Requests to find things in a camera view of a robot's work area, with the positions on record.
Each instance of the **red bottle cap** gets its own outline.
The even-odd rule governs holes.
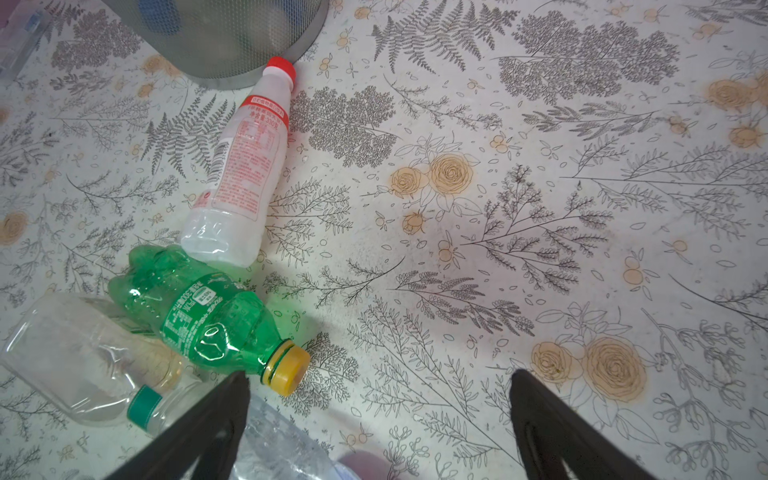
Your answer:
[[[287,61],[283,57],[272,57],[270,60],[266,63],[267,67],[278,67],[280,70],[286,72],[288,76],[290,77],[290,80],[293,82],[293,84],[296,84],[296,69],[293,67],[293,64],[289,61]]]

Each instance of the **patterned surface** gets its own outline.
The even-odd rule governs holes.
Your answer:
[[[246,95],[95,0],[48,10],[0,104],[4,333],[173,242]],[[367,478],[522,478],[516,368],[660,478],[768,475],[766,24],[760,0],[332,0],[247,273],[313,368],[253,391]],[[147,442],[2,378],[4,480]]]

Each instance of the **plastic bottle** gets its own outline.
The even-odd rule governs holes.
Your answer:
[[[83,425],[131,420],[157,435],[206,395],[212,383],[182,373],[162,342],[132,335],[109,299],[43,296],[8,338],[0,362]]]
[[[244,370],[280,395],[293,393],[310,355],[280,338],[255,293],[178,245],[135,247],[128,262],[128,273],[110,280],[109,294],[136,323],[196,365],[221,373]]]
[[[273,57],[221,132],[206,190],[181,231],[181,246],[193,258],[241,267],[256,260],[288,148],[295,80],[293,65]]]
[[[334,462],[306,433],[256,396],[237,449],[230,480],[359,480]]]

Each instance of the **yellow bottle cap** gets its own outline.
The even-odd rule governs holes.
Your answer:
[[[310,366],[310,355],[305,349],[286,340],[275,353],[264,369],[261,382],[282,396],[288,396],[304,378],[306,369]]]

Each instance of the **green label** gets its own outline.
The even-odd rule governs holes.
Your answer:
[[[149,419],[152,418],[152,413],[162,399],[163,396],[161,394],[146,385],[142,385],[128,406],[128,419],[146,431]]]
[[[228,275],[211,273],[197,279],[170,308],[161,334],[163,341],[180,354],[188,357],[197,331],[206,324],[208,316],[233,296],[245,290]]]

